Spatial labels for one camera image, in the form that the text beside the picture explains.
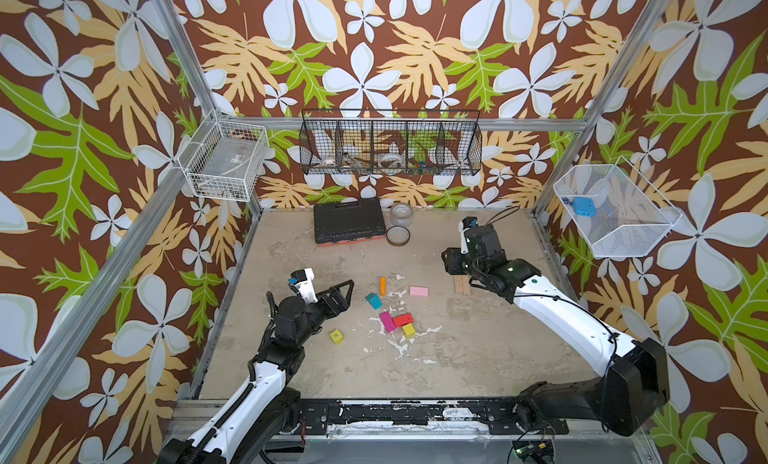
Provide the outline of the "pink rectangular block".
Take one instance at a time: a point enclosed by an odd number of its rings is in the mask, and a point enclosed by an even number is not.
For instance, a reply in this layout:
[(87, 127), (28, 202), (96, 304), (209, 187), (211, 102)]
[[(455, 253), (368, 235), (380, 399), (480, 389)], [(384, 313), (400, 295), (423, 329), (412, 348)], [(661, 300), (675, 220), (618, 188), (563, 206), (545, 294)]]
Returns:
[(421, 287), (421, 286), (411, 286), (409, 288), (409, 295), (413, 297), (428, 297), (429, 296), (429, 289), (427, 287)]

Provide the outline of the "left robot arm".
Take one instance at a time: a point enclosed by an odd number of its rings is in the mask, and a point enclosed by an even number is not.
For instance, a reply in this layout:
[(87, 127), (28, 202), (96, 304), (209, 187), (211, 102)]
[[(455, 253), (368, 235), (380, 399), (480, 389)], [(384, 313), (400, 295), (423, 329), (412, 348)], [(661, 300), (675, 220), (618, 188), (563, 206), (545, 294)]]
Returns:
[(307, 340), (325, 321), (347, 311), (354, 282), (344, 281), (316, 293), (311, 278), (297, 272), (294, 292), (276, 303), (268, 292), (270, 319), (248, 376), (235, 394), (190, 437), (169, 440), (159, 463), (249, 463), (272, 437), (290, 431), (301, 419), (301, 393), (289, 387), (304, 358)]

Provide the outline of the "natural wood plank block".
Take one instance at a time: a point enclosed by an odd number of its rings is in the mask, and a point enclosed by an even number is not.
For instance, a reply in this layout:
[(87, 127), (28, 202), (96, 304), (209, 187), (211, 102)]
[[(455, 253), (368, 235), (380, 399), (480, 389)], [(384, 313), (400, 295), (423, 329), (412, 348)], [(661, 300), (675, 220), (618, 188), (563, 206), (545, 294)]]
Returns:
[(460, 275), (454, 277), (454, 290), (457, 295), (470, 296), (471, 289), (469, 276)]

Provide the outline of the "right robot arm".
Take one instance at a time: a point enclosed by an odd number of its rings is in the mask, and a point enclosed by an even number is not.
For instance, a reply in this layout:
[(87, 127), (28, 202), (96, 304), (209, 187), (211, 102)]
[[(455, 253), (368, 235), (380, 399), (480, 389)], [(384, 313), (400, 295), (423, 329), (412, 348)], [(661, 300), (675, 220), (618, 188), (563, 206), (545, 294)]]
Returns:
[(543, 431), (555, 422), (591, 420), (619, 436), (634, 434), (669, 400), (667, 353), (652, 338), (636, 339), (573, 302), (539, 269), (510, 260), (492, 225), (476, 218), (458, 225), (460, 245), (441, 255), (446, 272), (466, 276), (538, 319), (592, 368), (594, 378), (573, 383), (535, 383), (518, 395), (517, 427)]

